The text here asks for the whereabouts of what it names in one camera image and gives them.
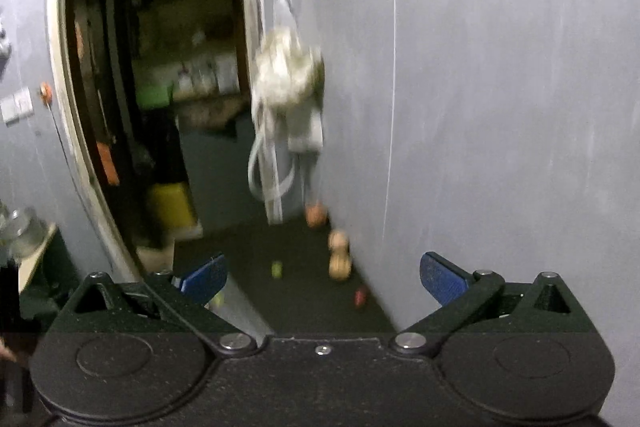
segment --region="open door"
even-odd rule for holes
[[[162,246],[162,231],[146,207],[146,183],[136,174],[111,73],[105,0],[67,0],[67,39],[82,133],[120,235],[136,247]]]
[[[185,187],[193,207],[195,226],[163,219],[168,232],[259,219],[246,179],[255,133],[243,0],[114,0],[114,26],[128,133],[149,151],[155,183]]]

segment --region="gray wall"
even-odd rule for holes
[[[53,82],[45,0],[0,0],[0,9],[14,45],[0,77],[0,98],[29,87],[35,110],[34,116],[11,126],[0,123],[0,200],[11,207],[34,206],[40,217],[58,223],[81,276],[94,270],[112,273],[74,191],[51,115],[36,95],[41,82]],[[54,115],[64,132],[55,102]]]
[[[293,0],[326,61],[316,185],[398,327],[418,260],[559,271],[640,415],[640,0]]]

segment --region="white door frame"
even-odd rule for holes
[[[244,0],[244,19],[248,57],[254,57],[262,34],[262,0]],[[105,245],[113,265],[118,271],[114,277],[122,281],[140,280],[140,272],[127,251],[118,231],[104,194],[97,182],[89,148],[81,131],[81,124],[72,87],[71,68],[68,60],[66,38],[66,0],[46,0],[49,54],[53,70],[53,82],[62,116],[66,145],[70,158],[78,169],[79,192],[84,199],[89,218],[96,225],[100,240]],[[252,77],[252,60],[249,78]]]

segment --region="circular cap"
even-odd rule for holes
[[[220,337],[220,346],[228,351],[241,351],[252,345],[253,339],[246,333],[227,333]]]
[[[140,321],[124,322],[132,330],[149,327],[149,319],[134,317]],[[185,331],[49,332],[31,360],[31,376],[53,413],[91,425],[142,423],[189,394],[207,360],[198,338]]]
[[[78,350],[76,362],[91,377],[126,377],[140,371],[151,359],[153,350],[145,341],[132,335],[90,340]]]
[[[405,331],[395,338],[396,345],[402,349],[418,349],[427,343],[427,339],[420,333]]]
[[[525,332],[531,325],[514,320],[510,315],[483,321],[453,334],[440,352],[452,387],[508,421],[551,421],[597,407],[614,374],[600,336]]]
[[[323,346],[316,346],[316,355],[320,355],[321,357],[324,357],[325,355],[328,355],[330,352],[332,352],[333,348],[331,346],[327,346],[327,345],[323,345]]]

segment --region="shelf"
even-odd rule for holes
[[[219,92],[201,92],[193,90],[191,92],[174,91],[172,105],[189,103],[189,102],[206,102],[206,101],[220,100],[241,100],[243,102],[251,102],[251,95],[244,92],[231,92],[231,93],[219,93]]]
[[[197,32],[202,32],[207,41],[234,41],[236,20],[231,0],[228,0],[228,6],[208,5],[207,2],[174,1],[139,11],[138,58],[185,51],[191,47]]]
[[[233,15],[233,0],[157,0],[147,8],[136,10],[138,16],[158,12],[184,13],[195,9],[209,17],[225,18]]]
[[[20,267],[18,268],[19,293],[22,293],[22,290],[27,288],[27,286],[31,282],[31,279],[33,279],[33,275],[36,273],[38,265],[40,265],[42,256],[47,251],[47,248],[49,248],[53,236],[56,235],[56,232],[58,231],[58,226],[55,223],[46,223],[46,227],[47,233],[40,246],[37,247],[30,256],[20,261]]]
[[[234,52],[236,41],[234,37],[224,39],[208,39],[197,46],[185,46],[178,50],[156,50],[143,57],[132,58],[131,63],[134,68],[154,68],[165,64],[180,64],[189,62],[193,58],[203,53],[212,54]]]
[[[180,131],[222,131],[251,105],[249,93],[203,94],[174,100]]]

